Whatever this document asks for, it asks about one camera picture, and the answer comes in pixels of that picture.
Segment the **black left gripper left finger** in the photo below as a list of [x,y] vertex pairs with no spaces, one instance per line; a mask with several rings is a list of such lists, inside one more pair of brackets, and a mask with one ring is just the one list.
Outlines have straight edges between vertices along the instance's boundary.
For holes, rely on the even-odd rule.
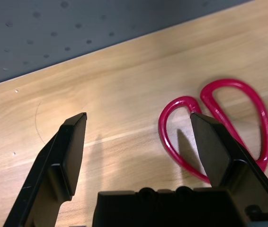
[[4,226],[55,226],[61,205],[75,195],[86,121],[86,113],[66,119],[38,153]]

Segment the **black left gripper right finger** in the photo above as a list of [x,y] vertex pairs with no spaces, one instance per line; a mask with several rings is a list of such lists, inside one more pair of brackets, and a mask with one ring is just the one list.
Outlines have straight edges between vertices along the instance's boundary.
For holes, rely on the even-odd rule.
[[227,189],[241,212],[257,205],[268,213],[268,178],[246,148],[214,118],[193,113],[190,119],[211,186]]

